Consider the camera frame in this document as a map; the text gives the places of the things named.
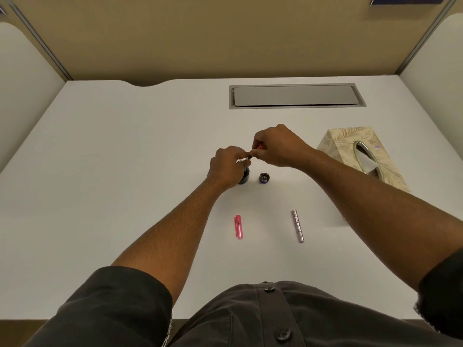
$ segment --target forearm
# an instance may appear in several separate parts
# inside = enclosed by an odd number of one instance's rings
[[[174,303],[190,272],[211,209],[223,190],[204,181],[153,225],[113,263],[151,274],[170,291]]]
[[[463,222],[378,179],[307,149],[298,169],[327,193],[379,259],[414,288],[433,267],[463,247]]]

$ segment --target shirt sleeve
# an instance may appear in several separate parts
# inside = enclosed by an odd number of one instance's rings
[[[421,280],[416,311],[437,331],[463,339],[463,248]]]
[[[24,347],[160,347],[172,297],[151,275],[133,268],[95,271]]]

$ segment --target hand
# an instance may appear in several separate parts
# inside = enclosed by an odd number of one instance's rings
[[[250,155],[277,167],[299,168],[313,150],[285,125],[261,130],[254,136]]]
[[[236,161],[249,155],[249,152],[236,146],[219,148],[215,157],[211,158],[211,166],[206,180],[217,185],[222,191],[235,186],[243,178],[246,167],[251,165],[250,160],[243,160],[238,163]]]

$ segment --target tissue box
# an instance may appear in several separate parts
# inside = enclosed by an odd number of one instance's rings
[[[374,172],[380,180],[400,190],[410,192],[405,180],[371,127],[329,129],[321,140],[318,150],[364,173],[367,173],[367,167],[361,161],[365,160],[366,155],[373,168],[377,163]]]

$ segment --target silver pen barrel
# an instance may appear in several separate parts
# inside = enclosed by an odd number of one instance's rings
[[[300,228],[299,217],[297,216],[297,210],[292,210],[291,214],[293,215],[294,226],[296,227],[297,238],[299,243],[304,242],[304,236],[302,235],[302,229]]]

